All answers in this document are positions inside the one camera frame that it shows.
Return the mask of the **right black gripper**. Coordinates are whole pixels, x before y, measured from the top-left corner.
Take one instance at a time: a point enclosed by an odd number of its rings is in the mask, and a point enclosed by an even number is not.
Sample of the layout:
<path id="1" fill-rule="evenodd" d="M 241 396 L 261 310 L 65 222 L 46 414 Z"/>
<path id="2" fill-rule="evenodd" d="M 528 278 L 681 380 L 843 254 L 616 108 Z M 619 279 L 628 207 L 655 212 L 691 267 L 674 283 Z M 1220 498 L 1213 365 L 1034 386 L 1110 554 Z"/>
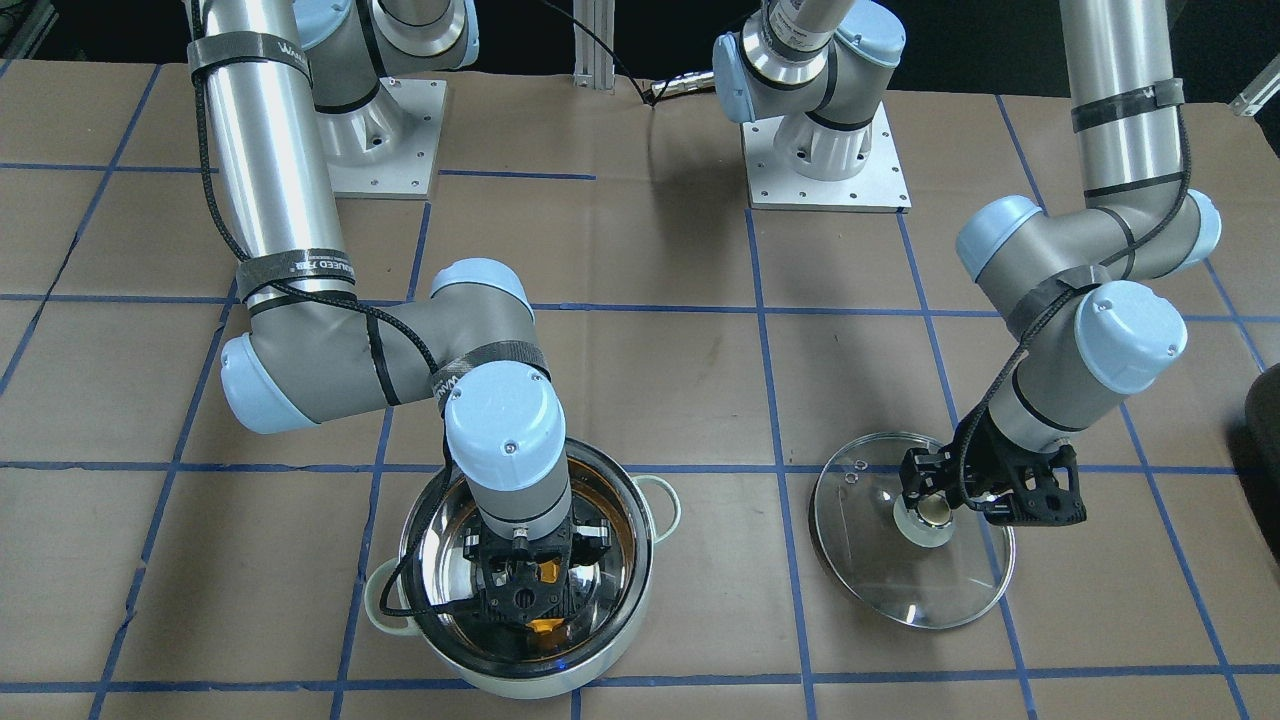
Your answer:
<path id="1" fill-rule="evenodd" d="M 504 539 L 481 524 L 463 541 L 463 557 L 479 573 L 475 594 L 495 623 L 556 629 L 575 619 L 593 598 L 585 569 L 613 550 L 607 520 L 563 521 L 539 539 Z"/>

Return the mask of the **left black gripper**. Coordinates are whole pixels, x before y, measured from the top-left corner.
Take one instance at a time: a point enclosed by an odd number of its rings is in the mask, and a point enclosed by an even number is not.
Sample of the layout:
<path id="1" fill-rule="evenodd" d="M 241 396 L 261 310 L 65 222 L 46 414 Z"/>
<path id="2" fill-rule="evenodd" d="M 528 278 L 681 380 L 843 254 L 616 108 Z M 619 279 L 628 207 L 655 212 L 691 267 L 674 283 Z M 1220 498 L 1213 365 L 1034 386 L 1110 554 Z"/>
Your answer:
<path id="1" fill-rule="evenodd" d="M 1028 451 L 986 411 L 965 416 L 938 451 L 906 451 L 900 480 L 906 509 L 941 493 L 950 509 L 965 505 L 996 527 L 1068 527 L 1087 519 L 1075 448 Z"/>

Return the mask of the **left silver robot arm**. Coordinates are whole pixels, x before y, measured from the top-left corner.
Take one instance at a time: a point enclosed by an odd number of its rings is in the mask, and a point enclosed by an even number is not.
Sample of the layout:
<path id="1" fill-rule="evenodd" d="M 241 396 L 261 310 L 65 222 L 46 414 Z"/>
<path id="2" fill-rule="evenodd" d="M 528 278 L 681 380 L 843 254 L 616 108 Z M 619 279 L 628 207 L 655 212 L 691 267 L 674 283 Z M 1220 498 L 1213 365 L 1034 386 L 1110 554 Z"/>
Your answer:
<path id="1" fill-rule="evenodd" d="M 1070 439 L 1180 357 L 1185 323 L 1148 281 L 1220 238 L 1219 210 L 1190 187 L 1165 3 L 1059 8 L 1085 206 L 1051 215 L 1007 196 L 960 229 L 957 256 L 1018 347 L 948 445 L 905 454 L 901 524 L 942 525 L 961 506 L 995 525 L 1083 521 Z M 764 1 L 716 41 L 716 94 L 748 129 L 780 120 L 780 167 L 850 181 L 874 155 L 876 113 L 904 49 L 902 23 L 877 3 Z"/>

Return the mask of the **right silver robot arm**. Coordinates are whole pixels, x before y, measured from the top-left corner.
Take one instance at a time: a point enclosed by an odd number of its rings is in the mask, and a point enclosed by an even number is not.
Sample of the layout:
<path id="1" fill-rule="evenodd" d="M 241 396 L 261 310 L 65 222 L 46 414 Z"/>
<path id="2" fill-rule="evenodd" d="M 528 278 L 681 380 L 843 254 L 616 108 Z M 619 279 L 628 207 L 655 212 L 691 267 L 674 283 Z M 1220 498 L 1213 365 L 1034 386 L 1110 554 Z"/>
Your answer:
<path id="1" fill-rule="evenodd" d="M 434 398 L 488 530 L 516 553 L 561 530 L 566 421 L 518 277 L 465 259 L 424 301 L 362 304 L 332 187 L 333 167 L 410 152 L 420 122 L 387 81 L 472 63 L 475 5 L 191 1 L 187 12 L 197 133 L 218 138 L 236 224 L 210 213 L 251 315 L 221 354 L 237 419 L 270 434 Z"/>

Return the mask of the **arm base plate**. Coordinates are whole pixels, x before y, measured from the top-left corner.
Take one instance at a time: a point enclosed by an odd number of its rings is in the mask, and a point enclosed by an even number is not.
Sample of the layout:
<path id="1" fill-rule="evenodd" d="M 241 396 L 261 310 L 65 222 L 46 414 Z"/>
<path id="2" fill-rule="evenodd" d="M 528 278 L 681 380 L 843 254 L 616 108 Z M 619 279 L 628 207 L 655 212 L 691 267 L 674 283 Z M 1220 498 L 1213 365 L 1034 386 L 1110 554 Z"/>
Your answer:
<path id="1" fill-rule="evenodd" d="M 799 113 L 742 124 L 749 204 L 760 210 L 895 213 L 913 206 L 884 105 L 836 131 Z"/>
<path id="2" fill-rule="evenodd" d="M 360 108 L 317 111 L 334 195 L 428 200 L 448 92 L 443 79 L 385 78 Z"/>

